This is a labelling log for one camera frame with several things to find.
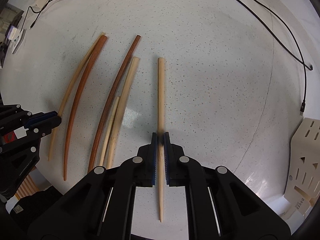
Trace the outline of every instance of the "table surface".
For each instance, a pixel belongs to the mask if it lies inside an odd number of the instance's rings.
[[[298,55],[287,31],[270,13],[243,1]],[[25,27],[34,18],[28,18]],[[139,34],[134,56],[140,63],[114,166],[135,156],[156,131],[157,58],[164,57],[165,128],[171,142],[203,166],[228,167],[264,200],[283,194],[290,139],[302,120],[303,68],[234,0],[53,2],[27,29],[17,53],[7,54],[0,76],[4,104],[21,104],[33,113],[58,111],[73,72],[102,31],[108,40],[76,112],[67,181],[62,177],[64,142],[80,78],[62,116],[51,162],[47,161],[50,136],[41,141],[37,168],[52,185],[65,193],[86,174],[103,106]],[[319,87],[319,75],[310,82]],[[164,217],[160,223],[156,188],[137,188],[132,233],[187,239],[184,188],[165,188]]]

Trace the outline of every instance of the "bamboo stick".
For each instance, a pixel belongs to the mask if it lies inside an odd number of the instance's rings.
[[[20,185],[20,190],[21,190],[21,192],[22,192],[22,197],[26,197],[26,196],[29,195],[28,192],[26,191],[26,189],[24,188],[24,186],[23,186],[22,184]]]
[[[118,109],[116,112],[115,121],[113,123],[113,128],[112,128],[112,132],[111,132],[111,141],[110,141],[110,147],[109,147],[109,154],[108,154],[108,160],[107,160],[107,166],[106,166],[107,169],[110,169],[112,167],[113,158],[115,155],[116,145],[117,145],[118,136],[119,136],[119,131],[120,131],[125,107],[127,104],[127,99],[128,99],[130,87],[132,85],[132,81],[134,78],[134,74],[137,70],[138,64],[139,64],[139,58],[133,57],[128,74],[127,74],[127,77],[124,82],[121,97],[119,100]]]
[[[23,186],[25,187],[25,189],[27,190],[27,192],[28,192],[28,194],[31,196],[31,195],[33,195],[33,190],[31,190],[31,188],[29,187],[29,185],[26,183],[26,180],[24,180],[23,182],[22,182],[22,184],[23,184]]]
[[[28,174],[28,176],[26,177],[27,181],[30,183],[30,185],[33,187],[33,190],[35,192],[40,191],[37,187],[37,185],[34,183],[33,179],[31,178],[30,174]]]
[[[164,205],[164,58],[158,58],[158,193],[159,218],[163,222]]]
[[[76,95],[75,95],[75,99],[73,101],[73,105],[72,105],[72,109],[71,109],[71,113],[70,113],[70,118],[69,118],[69,123],[68,123],[68,129],[67,129],[67,135],[66,135],[66,142],[65,142],[65,147],[64,147],[64,158],[63,158],[63,180],[67,180],[67,170],[68,170],[68,152],[69,152],[69,145],[70,145],[70,139],[71,139],[71,132],[72,132],[72,126],[73,126],[73,122],[75,120],[75,116],[76,116],[76,111],[77,111],[77,107],[80,101],[80,97],[82,94],[82,91],[84,89],[84,85],[88,79],[88,76],[90,74],[90,71],[95,63],[95,61],[98,58],[98,55],[100,53],[100,51],[102,50],[103,45],[105,44],[107,40],[107,37],[102,35],[97,43],[97,45],[95,46],[91,57],[89,59],[89,62],[87,64],[87,66],[85,67],[85,70],[83,72],[82,78],[80,80]]]
[[[110,137],[110,133],[111,133],[111,128],[113,126],[113,122],[115,120],[116,111],[117,111],[118,104],[119,104],[119,99],[120,99],[120,97],[116,97],[115,104],[114,104],[113,109],[112,109],[112,113],[111,113],[111,116],[110,116],[109,124],[108,124],[108,127],[107,127],[106,136],[105,136],[104,142],[103,142],[103,147],[102,147],[102,151],[101,151],[99,166],[103,166],[104,158],[105,158],[106,151],[107,151],[108,141],[109,141],[109,137]]]
[[[28,180],[28,176],[24,179],[24,182],[26,183],[26,185],[28,185],[28,187],[30,188],[32,194],[36,193],[37,191],[34,189],[34,187],[30,184],[30,181]]]
[[[17,192],[14,194],[16,196],[16,198],[18,199],[18,201],[21,199],[19,194],[20,194],[20,192],[19,192],[19,189],[18,189]]]
[[[75,85],[76,79],[78,78],[81,70],[83,69],[85,63],[88,61],[94,47],[97,45],[98,40],[100,39],[100,37],[102,35],[105,35],[105,33],[101,33],[100,36],[96,39],[96,41],[92,44],[91,48],[88,50],[87,54],[85,54],[84,58],[81,60],[81,62],[78,65],[78,68],[76,69],[75,73],[73,74],[70,83],[68,85],[68,88],[64,94],[64,97],[62,99],[61,105],[59,107],[59,111],[58,111],[58,116],[62,116],[63,114],[63,110],[64,107],[66,106],[67,100],[70,96],[71,90],[73,88],[73,86]],[[54,145],[54,139],[56,137],[56,133],[57,133],[58,127],[54,128],[52,130],[52,135],[51,135],[51,139],[50,139],[50,146],[49,146],[49,153],[48,153],[48,161],[50,161],[52,159],[52,151],[53,151],[53,145]]]
[[[109,115],[109,111],[110,111],[110,108],[111,108],[111,105],[112,105],[112,101],[115,97],[115,94],[116,94],[116,91],[118,89],[118,86],[119,86],[119,83],[124,75],[124,72],[127,68],[127,65],[130,61],[130,58],[140,40],[141,36],[137,35],[136,38],[134,39],[127,55],[125,56],[123,62],[122,62],[122,65],[119,69],[119,72],[116,76],[116,79],[115,81],[113,82],[113,85],[112,85],[112,88],[110,90],[110,93],[108,95],[108,98],[107,98],[107,101],[106,101],[106,104],[103,108],[103,111],[102,111],[102,114],[101,114],[101,118],[100,118],[100,121],[99,121],[99,125],[98,125],[98,128],[97,128],[97,132],[96,132],[96,135],[94,137],[94,141],[93,141],[93,145],[92,145],[92,150],[91,150],[91,155],[90,155],[90,160],[89,160],[89,165],[88,165],[88,173],[93,169],[93,166],[94,166],[94,161],[96,159],[96,155],[97,155],[97,150],[98,150],[98,146],[99,146],[99,142],[100,142],[100,139],[101,139],[101,135],[102,135],[102,131],[103,131],[103,128],[105,126],[105,123],[106,123],[106,120],[108,118],[108,115]]]

